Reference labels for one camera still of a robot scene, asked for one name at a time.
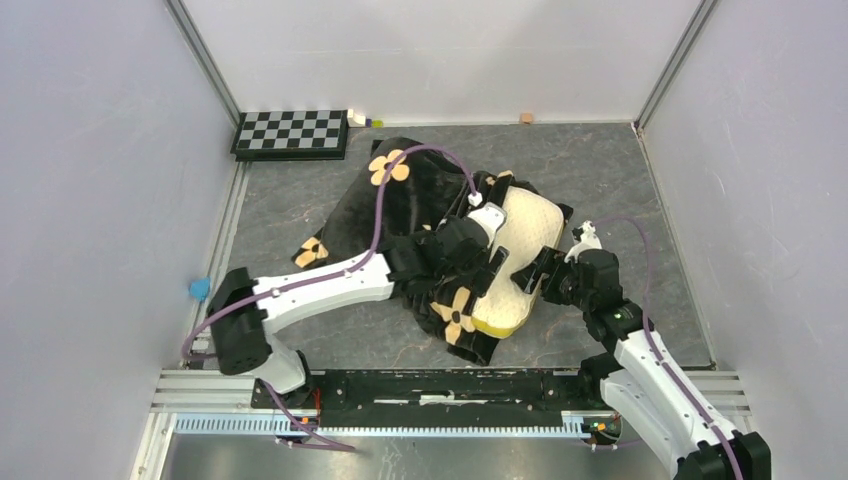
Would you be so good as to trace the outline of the white yellow pillow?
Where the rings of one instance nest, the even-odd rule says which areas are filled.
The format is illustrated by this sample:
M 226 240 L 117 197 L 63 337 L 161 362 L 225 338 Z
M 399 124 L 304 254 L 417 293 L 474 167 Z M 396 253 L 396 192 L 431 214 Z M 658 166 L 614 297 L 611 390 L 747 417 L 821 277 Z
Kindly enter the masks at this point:
M 539 296 L 539 288 L 527 293 L 512 275 L 529 267 L 544 247 L 556 247 L 565 227 L 558 205 L 526 189 L 509 187 L 501 208 L 506 221 L 493 248 L 506 248 L 508 256 L 471 311 L 475 329 L 498 339 L 511 336 L 526 322 Z

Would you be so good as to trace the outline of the black floral pillowcase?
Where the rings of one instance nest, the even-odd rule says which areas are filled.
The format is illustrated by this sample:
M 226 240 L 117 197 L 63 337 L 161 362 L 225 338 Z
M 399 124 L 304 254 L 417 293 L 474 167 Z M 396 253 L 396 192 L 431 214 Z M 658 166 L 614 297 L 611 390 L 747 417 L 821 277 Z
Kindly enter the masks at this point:
M 483 199 L 500 207 L 511 186 L 540 195 L 531 183 L 516 179 L 509 170 L 498 174 L 478 171 L 472 179 L 473 188 Z M 375 226 L 380 228 L 383 241 L 436 230 L 449 218 L 467 214 L 471 191 L 464 172 L 444 154 L 424 150 L 420 142 L 406 137 L 378 140 L 372 145 L 368 166 L 292 261 L 300 269 L 311 270 L 352 257 L 369 247 Z M 566 204 L 555 204 L 564 214 L 566 227 L 573 210 Z M 470 298 L 469 281 L 453 277 L 427 293 L 401 300 L 418 326 L 444 341 L 450 354 L 487 366 L 503 339 L 475 329 L 468 312 Z

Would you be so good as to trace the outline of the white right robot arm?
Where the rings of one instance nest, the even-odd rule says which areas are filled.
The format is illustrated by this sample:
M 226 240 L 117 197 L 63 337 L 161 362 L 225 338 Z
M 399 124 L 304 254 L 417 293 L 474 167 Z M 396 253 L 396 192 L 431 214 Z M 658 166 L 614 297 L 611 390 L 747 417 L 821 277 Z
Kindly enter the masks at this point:
M 671 478 L 772 478 L 765 439 L 742 432 L 695 387 L 645 310 L 625 297 L 614 253 L 545 247 L 512 280 L 548 303 L 582 312 L 590 336 L 605 351 L 582 361 L 580 400 L 619 413 Z

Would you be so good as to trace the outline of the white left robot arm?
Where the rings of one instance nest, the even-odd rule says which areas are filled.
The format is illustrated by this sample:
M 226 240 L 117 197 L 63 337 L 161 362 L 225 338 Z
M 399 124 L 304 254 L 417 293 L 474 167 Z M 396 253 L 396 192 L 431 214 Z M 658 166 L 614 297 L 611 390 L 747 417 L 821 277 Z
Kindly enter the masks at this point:
M 348 305 L 421 295 L 447 278 L 476 273 L 505 221 L 502 210 L 486 206 L 308 272 L 256 279 L 244 268 L 229 272 L 209 315 L 219 372 L 250 374 L 288 406 L 306 405 L 314 381 L 302 355 L 278 341 L 278 331 Z

